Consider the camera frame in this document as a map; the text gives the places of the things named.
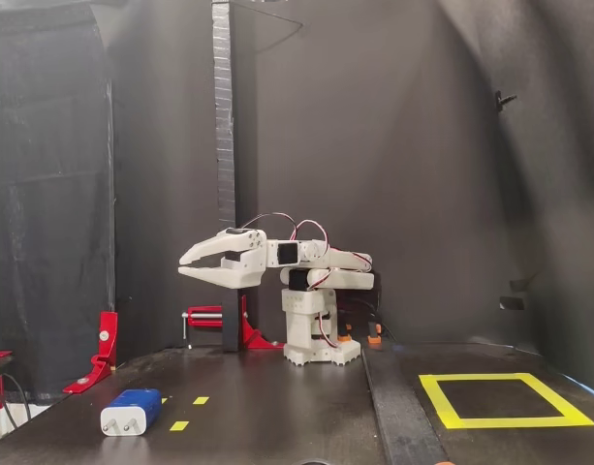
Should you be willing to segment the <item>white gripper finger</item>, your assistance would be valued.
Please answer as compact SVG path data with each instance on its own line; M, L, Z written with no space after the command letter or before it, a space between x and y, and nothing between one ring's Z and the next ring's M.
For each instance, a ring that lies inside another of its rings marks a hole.
M191 267L180 266L178 272L184 276L191 277L210 284L224 283L224 269L221 267Z
M204 257L225 252L253 250L265 242L266 233L262 230L227 228L209 239L194 244L179 259L179 264L188 265Z

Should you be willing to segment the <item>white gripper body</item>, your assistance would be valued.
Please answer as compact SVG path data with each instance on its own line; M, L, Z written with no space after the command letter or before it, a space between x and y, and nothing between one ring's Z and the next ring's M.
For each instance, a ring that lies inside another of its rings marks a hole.
M226 287L245 289L259 286L266 269L276 265L276 256L274 241L244 252L226 252L222 258L222 266L228 270Z

